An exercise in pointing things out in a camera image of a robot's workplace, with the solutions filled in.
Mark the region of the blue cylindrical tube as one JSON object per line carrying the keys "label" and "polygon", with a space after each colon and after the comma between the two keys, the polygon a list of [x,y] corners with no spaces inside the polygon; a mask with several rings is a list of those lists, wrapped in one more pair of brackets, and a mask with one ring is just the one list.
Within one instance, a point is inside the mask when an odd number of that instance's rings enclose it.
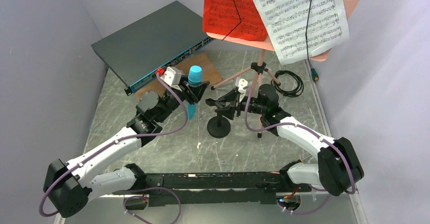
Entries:
{"label": "blue cylindrical tube", "polygon": [[[191,66],[188,73],[189,84],[192,86],[199,85],[202,82],[202,79],[203,79],[202,68],[198,65]],[[197,102],[194,104],[188,103],[187,105],[188,120],[193,119],[197,104],[198,104]]]}

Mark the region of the black round disc stand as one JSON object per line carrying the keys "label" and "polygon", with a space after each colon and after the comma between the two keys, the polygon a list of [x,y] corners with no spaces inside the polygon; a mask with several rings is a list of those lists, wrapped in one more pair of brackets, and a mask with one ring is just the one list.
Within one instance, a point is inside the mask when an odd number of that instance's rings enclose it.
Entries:
{"label": "black round disc stand", "polygon": [[212,117],[207,123],[207,131],[214,138],[224,138],[231,131],[230,121],[220,113]]}

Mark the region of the red sheet music booklet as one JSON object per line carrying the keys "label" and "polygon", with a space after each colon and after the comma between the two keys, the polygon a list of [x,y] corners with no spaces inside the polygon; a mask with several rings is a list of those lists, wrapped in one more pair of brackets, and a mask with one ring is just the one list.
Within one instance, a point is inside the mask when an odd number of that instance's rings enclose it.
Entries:
{"label": "red sheet music booklet", "polygon": [[253,0],[204,0],[204,32],[262,42],[268,33]]}

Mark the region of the white sheet music paper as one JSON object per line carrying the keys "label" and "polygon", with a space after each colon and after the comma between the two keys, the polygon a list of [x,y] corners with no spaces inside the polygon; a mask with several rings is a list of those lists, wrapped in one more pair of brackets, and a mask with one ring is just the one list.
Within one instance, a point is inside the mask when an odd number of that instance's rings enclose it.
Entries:
{"label": "white sheet music paper", "polygon": [[311,58],[345,42],[343,0],[253,0],[282,65]]}

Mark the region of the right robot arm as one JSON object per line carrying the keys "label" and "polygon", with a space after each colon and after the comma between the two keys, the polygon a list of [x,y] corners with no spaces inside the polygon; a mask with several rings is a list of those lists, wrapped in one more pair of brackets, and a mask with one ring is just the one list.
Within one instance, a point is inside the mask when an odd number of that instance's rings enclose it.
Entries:
{"label": "right robot arm", "polygon": [[256,97],[245,96],[245,92],[233,89],[205,103],[214,106],[226,120],[241,112],[261,115],[263,131],[295,143],[317,160],[315,164],[297,160],[282,167],[278,172],[282,189],[292,191],[307,184],[320,186],[333,196],[356,192],[356,183],[364,177],[364,171],[350,140],[323,135],[300,123],[279,106],[279,95],[272,85],[261,85]]}

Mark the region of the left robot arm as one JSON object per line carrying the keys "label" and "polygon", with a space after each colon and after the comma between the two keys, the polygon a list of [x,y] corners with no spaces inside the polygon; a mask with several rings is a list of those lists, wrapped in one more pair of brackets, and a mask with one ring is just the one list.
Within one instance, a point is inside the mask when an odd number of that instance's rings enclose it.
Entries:
{"label": "left robot arm", "polygon": [[106,174],[102,171],[157,136],[165,135],[159,123],[178,107],[186,112],[185,102],[197,104],[209,86],[208,81],[193,85],[187,76],[181,76],[179,82],[172,86],[161,78],[158,81],[166,89],[163,96],[153,91],[143,94],[136,105],[136,115],[113,137],[79,157],[67,162],[56,159],[48,166],[44,195],[39,205],[40,215],[49,216],[43,211],[46,200],[56,208],[53,215],[59,213],[68,218],[100,196],[118,191],[138,194],[145,190],[147,176],[136,164],[127,164]]}

